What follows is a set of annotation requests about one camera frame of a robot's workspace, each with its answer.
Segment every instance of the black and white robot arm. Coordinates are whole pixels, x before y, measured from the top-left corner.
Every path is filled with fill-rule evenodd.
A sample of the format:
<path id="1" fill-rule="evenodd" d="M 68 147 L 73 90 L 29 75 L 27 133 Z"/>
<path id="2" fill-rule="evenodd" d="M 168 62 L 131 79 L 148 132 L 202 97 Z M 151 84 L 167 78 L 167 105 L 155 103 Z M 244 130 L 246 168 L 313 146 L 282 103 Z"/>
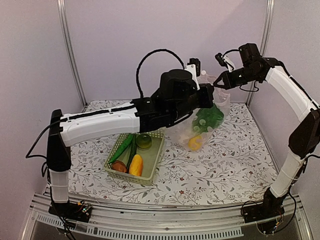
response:
<path id="1" fill-rule="evenodd" d="M 282 62 L 275 58 L 262 57 L 253 43 L 240 46 L 238 51 L 243 67 L 236 70 L 228 67 L 228 71 L 217 78 L 214 87 L 232 89 L 252 81 L 266 81 L 287 101 L 300 122 L 289 137 L 288 155 L 277 179 L 264 193 L 263 203 L 243 208 L 244 220 L 252 222 L 284 213 L 284 198 L 302 171 L 304 172 L 308 155 L 320 142 L 320 107 L 289 75 Z M 220 65 L 227 67 L 221 53 L 216 55 L 216 59 Z"/>
<path id="2" fill-rule="evenodd" d="M 76 203 L 69 202 L 71 146 L 113 134 L 169 128 L 188 118 L 197 108 L 211 108 L 214 88 L 209 83 L 198 84 L 198 68 L 188 64 L 184 70 L 163 73 L 160 86 L 151 97 L 91 112 L 62 114 L 60 109 L 53 111 L 46 156 L 52 201 L 49 212 L 62 218 L 89 221 L 89 206 L 82 208 L 85 211 L 79 211 Z"/>

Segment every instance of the transparent bag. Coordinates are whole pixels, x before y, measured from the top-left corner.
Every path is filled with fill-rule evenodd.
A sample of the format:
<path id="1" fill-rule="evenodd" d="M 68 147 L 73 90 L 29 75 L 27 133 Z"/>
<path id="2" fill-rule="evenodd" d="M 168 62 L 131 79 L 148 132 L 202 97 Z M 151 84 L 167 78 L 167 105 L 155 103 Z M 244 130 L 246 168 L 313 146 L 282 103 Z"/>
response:
<path id="1" fill-rule="evenodd" d="M 203 70 L 197 80 L 200 84 L 213 84 L 216 77 L 208 75 Z M 200 150 L 230 112 L 230 93 L 226 93 L 220 88 L 215 88 L 213 101 L 212 108 L 196 109 L 188 119 L 166 131 L 166 135 L 188 150 Z"/>

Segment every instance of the leaf pattern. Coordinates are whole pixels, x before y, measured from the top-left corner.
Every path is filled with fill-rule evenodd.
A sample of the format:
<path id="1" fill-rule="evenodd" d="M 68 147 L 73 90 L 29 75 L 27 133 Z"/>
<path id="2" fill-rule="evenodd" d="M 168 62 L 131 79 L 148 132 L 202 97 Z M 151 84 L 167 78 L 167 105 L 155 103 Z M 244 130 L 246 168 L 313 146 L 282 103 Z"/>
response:
<path id="1" fill-rule="evenodd" d="M 93 101 L 86 111 L 126 101 Z M 217 205 L 260 200 L 277 177 L 250 112 L 232 103 L 230 114 L 200 151 L 165 140 L 151 186 L 111 178 L 103 166 L 117 135 L 71 148 L 69 191 L 94 198 L 155 205 Z"/>

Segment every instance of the green round fruit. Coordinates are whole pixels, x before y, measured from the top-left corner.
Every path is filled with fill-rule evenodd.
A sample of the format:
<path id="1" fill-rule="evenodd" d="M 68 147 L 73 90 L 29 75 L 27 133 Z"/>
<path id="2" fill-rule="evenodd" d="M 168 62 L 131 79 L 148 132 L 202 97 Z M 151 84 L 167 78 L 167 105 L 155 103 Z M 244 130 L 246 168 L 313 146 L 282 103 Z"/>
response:
<path id="1" fill-rule="evenodd" d="M 142 133 L 136 137 L 136 144 L 141 149 L 147 149 L 151 147 L 152 139 L 148 134 Z"/>

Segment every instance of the perforated basket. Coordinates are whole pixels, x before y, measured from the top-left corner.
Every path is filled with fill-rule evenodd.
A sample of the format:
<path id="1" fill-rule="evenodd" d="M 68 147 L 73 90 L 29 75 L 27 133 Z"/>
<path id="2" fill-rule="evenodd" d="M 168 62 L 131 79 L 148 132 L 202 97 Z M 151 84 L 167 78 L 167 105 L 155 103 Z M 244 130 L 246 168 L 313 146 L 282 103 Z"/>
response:
<path id="1" fill-rule="evenodd" d="M 141 184 L 145 186 L 150 186 L 152 184 L 156 167 L 159 159 L 161 158 L 161 153 L 164 148 L 165 143 L 165 134 L 161 129 L 147 132 L 152 139 L 152 145 L 148 149 L 141 149 L 137 147 L 136 154 L 141 155 L 143 159 L 143 170 L 141 176 L 134 176 L 129 173 L 124 173 L 120 171 L 116 171 L 111 169 L 112 163 L 108 163 L 110 158 L 115 154 L 119 146 L 124 142 L 127 138 L 128 133 L 122 133 L 119 135 L 117 141 L 115 142 L 108 158 L 104 163 L 104 170 L 106 170 L 110 177 L 122 179 L 124 181 L 129 181 L 136 184 Z M 127 165 L 130 155 L 130 146 L 119 156 L 118 161 L 123 162 Z"/>

